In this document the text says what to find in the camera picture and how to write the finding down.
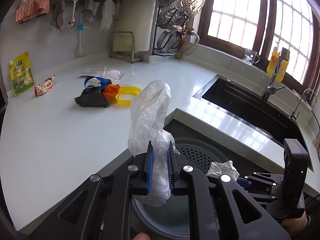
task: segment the silver screw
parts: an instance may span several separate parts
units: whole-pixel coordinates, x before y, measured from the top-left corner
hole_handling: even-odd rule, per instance
[[[138,169],[137,165],[131,164],[131,165],[128,166],[128,170],[129,171],[136,171],[137,169]]]
[[[191,172],[191,171],[193,171],[193,167],[190,166],[190,165],[186,165],[186,166],[183,167],[183,170],[186,171],[186,172]]]
[[[231,178],[230,178],[229,175],[223,174],[223,175],[221,176],[221,180],[222,180],[223,182],[229,182],[229,181],[231,180]]]
[[[99,179],[100,179],[100,176],[99,176],[98,174],[93,174],[93,175],[90,176],[90,180],[91,180],[92,182],[96,182],[96,181],[98,181]]]

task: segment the cutting board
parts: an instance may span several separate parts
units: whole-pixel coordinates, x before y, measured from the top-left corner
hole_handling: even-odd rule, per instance
[[[148,51],[156,0],[122,0],[115,31],[133,32],[135,51]],[[113,51],[130,51],[130,34],[115,33]]]

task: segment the yellow plastic lid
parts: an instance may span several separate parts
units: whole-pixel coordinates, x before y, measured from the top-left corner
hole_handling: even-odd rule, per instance
[[[138,95],[140,92],[141,89],[138,87],[121,87],[119,93],[116,95],[116,100],[120,105],[129,106],[132,100],[122,100],[120,96],[124,94]]]

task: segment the black sink basin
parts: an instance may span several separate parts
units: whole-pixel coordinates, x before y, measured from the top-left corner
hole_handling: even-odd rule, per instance
[[[283,147],[285,138],[297,139],[308,151],[299,127],[288,115],[253,92],[222,76],[215,76],[195,95],[240,120]]]

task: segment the white countertop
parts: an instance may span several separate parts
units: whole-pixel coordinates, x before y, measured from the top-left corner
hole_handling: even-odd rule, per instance
[[[53,89],[35,98],[32,89],[10,99],[0,138],[0,176],[5,201],[17,230],[47,211],[127,149],[130,107],[83,108],[74,98],[84,89],[79,71],[104,66],[136,72],[135,86],[155,79],[171,88],[169,119],[175,118],[273,173],[284,167],[283,148],[237,119],[192,95],[220,68],[207,69],[175,59],[135,63],[108,54],[80,58],[36,75],[35,83],[56,75]],[[240,76],[228,76],[244,85]],[[314,172],[308,169],[304,190],[320,192],[320,163],[304,127]]]

